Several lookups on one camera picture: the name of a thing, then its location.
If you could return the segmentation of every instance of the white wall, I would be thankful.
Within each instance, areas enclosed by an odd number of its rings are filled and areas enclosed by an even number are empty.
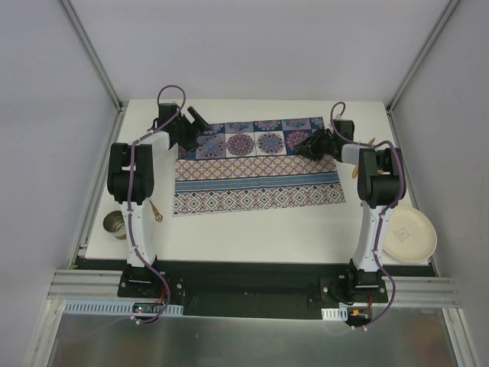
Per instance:
[[[472,336],[489,363],[489,2],[455,13],[394,124],[421,210],[433,221],[436,264],[461,292]]]
[[[447,0],[73,0],[121,98],[388,102]]]
[[[0,365],[66,267],[115,110],[56,1],[0,5]]]

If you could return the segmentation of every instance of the patterned cloth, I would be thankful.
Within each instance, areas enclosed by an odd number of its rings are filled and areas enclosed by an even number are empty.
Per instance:
[[[335,162],[293,151],[321,117],[214,124],[193,151],[179,149],[173,214],[344,203]]]

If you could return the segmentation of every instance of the purple cable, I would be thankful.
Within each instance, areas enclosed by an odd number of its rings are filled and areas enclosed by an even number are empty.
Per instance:
[[[335,122],[334,122],[334,118],[333,118],[333,114],[335,112],[335,108],[338,107],[338,106],[342,106],[343,109],[342,111],[340,112],[340,116],[343,116],[343,113],[345,112],[346,110],[346,104],[344,102],[337,102],[333,105],[333,107],[331,108],[331,111],[329,112],[329,121],[331,122],[331,125],[333,127],[333,130],[335,131],[335,133],[337,134],[337,136],[340,137],[341,140],[345,141],[346,143],[349,143],[349,144],[357,144],[357,145],[361,145],[362,147],[369,147],[369,148],[372,148],[369,144],[367,143],[360,143],[360,142],[355,142],[355,141],[352,141],[346,137],[344,137],[343,135],[341,135],[339,132],[338,132],[338,129],[336,128],[335,126]],[[381,312],[381,314],[377,317],[375,317],[375,319],[373,319],[368,325],[371,325],[372,323],[375,323],[377,322],[377,320],[379,320],[383,315],[385,315],[385,313],[391,308],[393,302],[394,302],[394,298],[396,297],[396,282],[394,281],[394,279],[392,278],[392,276],[387,272],[387,270],[385,270],[384,266],[382,266],[381,264],[381,261],[379,260],[379,257],[378,257],[378,247],[379,247],[379,239],[381,237],[381,230],[382,230],[382,224],[384,223],[384,214],[386,213],[386,211],[390,208],[394,208],[397,203],[399,203],[399,200],[401,199],[401,197],[403,196],[403,192],[404,192],[404,172],[403,172],[403,167],[400,163],[400,158],[399,158],[399,155],[394,147],[394,145],[392,144],[392,142],[388,141],[388,140],[384,140],[384,141],[381,141],[380,143],[374,145],[373,148],[378,148],[382,145],[389,145],[389,148],[390,148],[390,151],[392,152],[392,156],[396,162],[396,165],[397,165],[397,169],[399,171],[399,180],[400,180],[400,185],[399,185],[399,192],[397,193],[395,199],[393,200],[392,203],[390,203],[388,206],[386,206],[380,213],[379,215],[379,224],[377,226],[377,231],[375,232],[375,240],[374,240],[374,249],[372,250],[374,252],[374,260],[375,260],[375,263],[377,264],[377,266],[379,267],[379,269],[382,271],[382,273],[389,279],[390,283],[392,284],[392,294],[390,296],[390,299],[389,299],[389,303],[387,304],[387,306],[384,308],[384,310]]]
[[[141,253],[139,252],[138,246],[136,245],[136,241],[134,240],[134,233],[132,230],[132,207],[131,207],[131,197],[132,197],[132,187],[134,186],[134,161],[135,161],[135,148],[136,145],[140,144],[144,139],[149,138],[152,136],[154,133],[159,132],[162,128],[164,128],[166,125],[170,124],[183,110],[183,107],[185,106],[186,102],[186,94],[185,91],[180,87],[180,86],[174,86],[174,85],[169,85],[169,86],[164,86],[160,92],[158,93],[157,96],[157,104],[160,105],[160,96],[161,93],[168,89],[168,88],[175,88],[178,89],[182,93],[182,104],[178,108],[178,110],[175,112],[171,118],[169,118],[165,123],[162,124],[159,128],[154,129],[151,132],[148,132],[141,136],[139,139],[134,140],[131,144],[131,163],[129,165],[129,188],[128,188],[128,229],[129,229],[129,239],[131,240],[131,245],[134,248],[134,253],[136,256],[141,260],[141,262],[146,266],[148,269],[150,269],[153,273],[155,273],[156,276],[159,277],[159,279],[162,281],[164,284],[166,293],[167,293],[167,299],[165,300],[164,305],[161,307],[161,310],[158,311],[158,313],[153,316],[152,318],[148,320],[140,320],[141,323],[152,323],[153,321],[157,320],[161,314],[167,309],[168,305],[170,304],[170,287],[168,286],[167,280],[164,278],[163,275],[160,274],[158,270],[153,268],[149,262],[147,262]]]

